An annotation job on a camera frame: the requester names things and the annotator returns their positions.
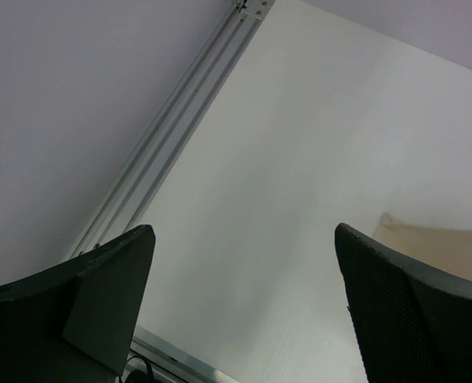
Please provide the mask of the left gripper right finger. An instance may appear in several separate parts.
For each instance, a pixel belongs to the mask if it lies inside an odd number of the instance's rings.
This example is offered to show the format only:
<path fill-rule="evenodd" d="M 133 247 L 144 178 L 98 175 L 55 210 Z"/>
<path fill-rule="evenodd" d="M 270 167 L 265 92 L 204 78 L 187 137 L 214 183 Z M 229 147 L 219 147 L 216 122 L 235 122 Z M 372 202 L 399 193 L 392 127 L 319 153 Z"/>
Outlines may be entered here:
<path fill-rule="evenodd" d="M 472 382 L 472 280 L 341 223 L 334 244 L 370 382 Z"/>

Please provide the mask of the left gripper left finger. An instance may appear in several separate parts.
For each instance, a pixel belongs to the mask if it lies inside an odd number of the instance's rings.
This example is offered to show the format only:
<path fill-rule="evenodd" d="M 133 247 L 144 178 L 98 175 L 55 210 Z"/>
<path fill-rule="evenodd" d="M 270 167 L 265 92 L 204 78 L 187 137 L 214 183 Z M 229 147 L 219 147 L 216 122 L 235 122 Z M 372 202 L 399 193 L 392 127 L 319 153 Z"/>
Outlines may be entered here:
<path fill-rule="evenodd" d="M 0 382 L 114 382 L 124 373 L 155 249 L 139 225 L 0 286 Z"/>

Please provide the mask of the canvas bag with orange handles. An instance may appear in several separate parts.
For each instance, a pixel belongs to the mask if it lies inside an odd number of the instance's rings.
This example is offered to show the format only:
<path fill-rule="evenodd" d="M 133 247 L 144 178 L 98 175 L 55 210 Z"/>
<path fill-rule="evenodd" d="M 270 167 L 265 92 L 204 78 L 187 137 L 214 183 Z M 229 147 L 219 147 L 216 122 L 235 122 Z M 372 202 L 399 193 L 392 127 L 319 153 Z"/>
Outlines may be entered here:
<path fill-rule="evenodd" d="M 472 281 L 472 230 L 416 226 L 384 213 L 373 239 L 410 258 Z"/>

